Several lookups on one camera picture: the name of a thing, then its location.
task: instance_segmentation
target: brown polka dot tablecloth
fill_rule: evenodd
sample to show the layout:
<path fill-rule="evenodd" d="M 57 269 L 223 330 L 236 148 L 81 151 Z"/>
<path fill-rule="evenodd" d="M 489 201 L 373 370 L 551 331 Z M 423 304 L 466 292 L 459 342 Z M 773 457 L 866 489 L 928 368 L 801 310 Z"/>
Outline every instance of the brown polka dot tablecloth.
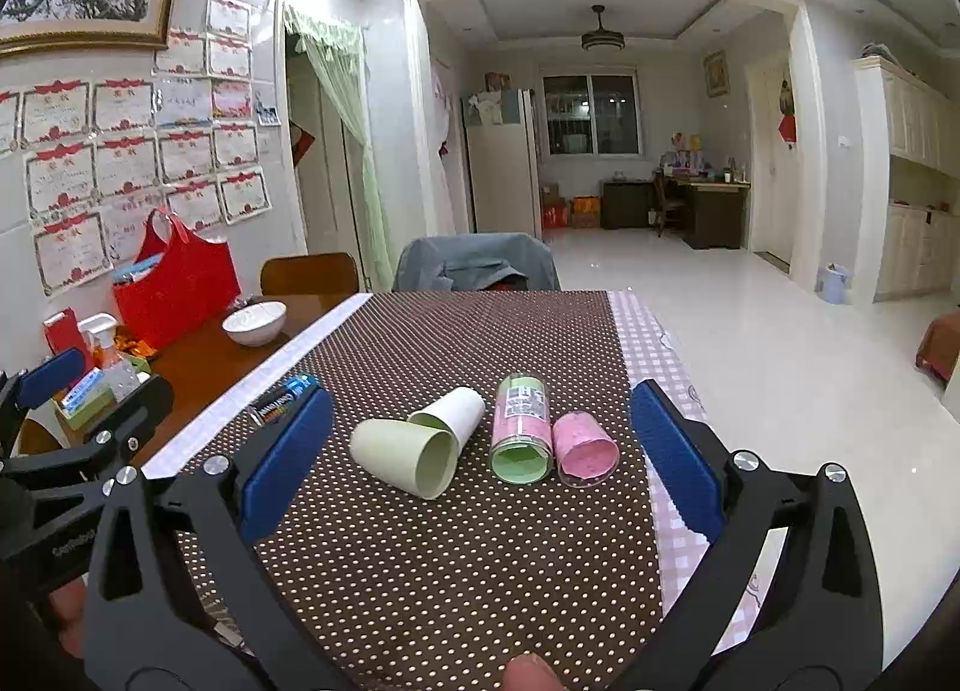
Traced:
<path fill-rule="evenodd" d="M 493 477 L 494 396 L 517 370 L 544 375 L 553 420 L 589 411 L 617 440 L 621 463 L 602 485 Z M 374 295 L 288 372 L 299 373 L 333 393 L 334 432 L 257 552 L 358 684 L 494 689 L 511 657 L 535 651 L 569 689 L 601 689 L 656 630 L 647 475 L 606 293 Z M 403 419 L 461 384 L 488 413 L 440 499 L 390 488 L 350 459 L 360 421 Z M 232 454 L 254 430 L 237 416 L 187 468 Z M 200 593 L 215 597 L 197 544 L 184 536 L 182 547 Z"/>

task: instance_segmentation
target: metal screw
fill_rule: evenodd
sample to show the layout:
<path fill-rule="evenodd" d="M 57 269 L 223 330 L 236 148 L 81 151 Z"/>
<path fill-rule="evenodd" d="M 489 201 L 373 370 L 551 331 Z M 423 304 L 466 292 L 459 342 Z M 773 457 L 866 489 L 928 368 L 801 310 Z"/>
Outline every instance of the metal screw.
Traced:
<path fill-rule="evenodd" d="M 741 450 L 736 456 L 733 456 L 733 465 L 745 472 L 752 472 L 760 468 L 760 459 L 749 450 Z"/>
<path fill-rule="evenodd" d="M 117 482 L 120 485 L 129 485 L 134 480 L 136 480 L 136 469 L 133 466 L 124 466 L 117 472 Z"/>
<path fill-rule="evenodd" d="M 229 469 L 230 461 L 227 456 L 210 456 L 203 462 L 203 471 L 209 475 L 223 474 Z"/>
<path fill-rule="evenodd" d="M 827 480 L 831 480 L 833 483 L 843 483 L 843 480 L 847 478 L 847 471 L 840 464 L 827 464 L 824 468 L 824 474 L 827 475 Z"/>

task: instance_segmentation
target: pink checkered tablecloth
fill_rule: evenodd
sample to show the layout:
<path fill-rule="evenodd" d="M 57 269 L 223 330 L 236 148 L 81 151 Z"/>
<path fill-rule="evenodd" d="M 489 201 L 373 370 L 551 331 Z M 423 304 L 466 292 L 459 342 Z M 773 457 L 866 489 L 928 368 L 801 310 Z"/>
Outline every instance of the pink checkered tablecloth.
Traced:
<path fill-rule="evenodd" d="M 700 403 L 697 391 L 686 376 L 683 362 L 670 343 L 669 333 L 659 324 L 659 320 L 633 293 L 626 290 L 609 292 L 608 298 L 623 350 L 623 360 L 627 366 L 627 376 L 630 378 L 630 387 L 635 387 L 644 380 L 656 380 L 656 384 L 664 389 L 684 417 L 706 423 L 707 413 Z M 709 543 L 702 534 L 693 533 L 683 525 L 683 518 L 680 518 L 650 459 L 646 459 L 646 464 L 666 616 L 696 571 Z M 723 639 L 717 645 L 717 653 L 743 642 L 750 635 L 750 629 L 760 613 L 760 602 L 760 586 L 755 577 L 744 592 Z"/>

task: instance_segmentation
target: green curtain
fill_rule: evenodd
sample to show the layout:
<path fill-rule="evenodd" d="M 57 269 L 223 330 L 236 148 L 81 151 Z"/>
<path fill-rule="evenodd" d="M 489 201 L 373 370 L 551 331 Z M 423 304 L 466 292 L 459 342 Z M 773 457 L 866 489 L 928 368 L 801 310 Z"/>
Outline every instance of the green curtain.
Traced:
<path fill-rule="evenodd" d="M 283 23 L 299 34 L 296 50 L 306 52 L 326 94 L 349 130 L 363 146 L 363 198 L 367 207 L 368 239 L 364 258 L 373 262 L 371 282 L 375 290 L 389 290 L 394 282 L 394 262 L 388 245 L 387 221 L 383 216 L 380 186 L 373 165 L 373 148 L 367 130 L 363 87 L 364 41 L 360 28 L 341 20 L 318 20 L 296 10 L 284 0 Z"/>

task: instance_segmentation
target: white cup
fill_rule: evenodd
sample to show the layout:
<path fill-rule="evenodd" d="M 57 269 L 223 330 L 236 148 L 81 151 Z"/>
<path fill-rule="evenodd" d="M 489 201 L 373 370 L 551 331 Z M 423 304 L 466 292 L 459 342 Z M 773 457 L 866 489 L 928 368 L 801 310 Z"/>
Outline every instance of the white cup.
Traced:
<path fill-rule="evenodd" d="M 451 432 L 404 423 L 365 420 L 350 435 L 350 456 L 373 477 L 432 501 L 453 480 L 459 449 Z"/>
<path fill-rule="evenodd" d="M 460 448 L 457 452 L 462 453 L 486 411 L 483 396 L 469 387 L 458 387 L 424 410 L 411 414 L 407 421 L 451 432 L 457 437 Z"/>

